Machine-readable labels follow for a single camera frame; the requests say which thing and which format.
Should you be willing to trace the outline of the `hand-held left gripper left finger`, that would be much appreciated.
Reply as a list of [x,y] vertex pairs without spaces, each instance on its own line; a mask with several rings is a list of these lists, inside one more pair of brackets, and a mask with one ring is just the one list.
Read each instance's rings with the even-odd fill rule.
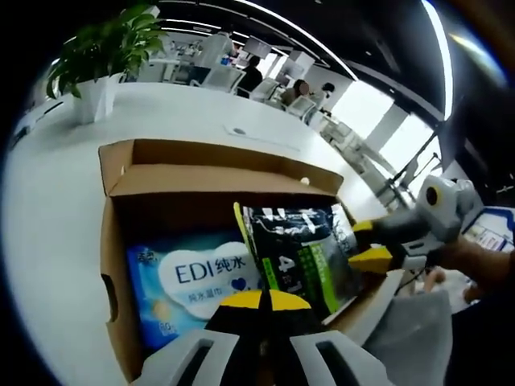
[[225,298],[205,328],[150,355],[136,385],[255,385],[262,338],[261,292]]

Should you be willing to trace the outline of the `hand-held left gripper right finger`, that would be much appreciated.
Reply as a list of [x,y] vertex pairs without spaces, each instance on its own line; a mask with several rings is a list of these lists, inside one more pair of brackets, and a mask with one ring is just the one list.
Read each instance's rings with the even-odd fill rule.
[[268,292],[268,342],[276,385],[387,385],[383,363],[347,335],[326,330],[302,298]]

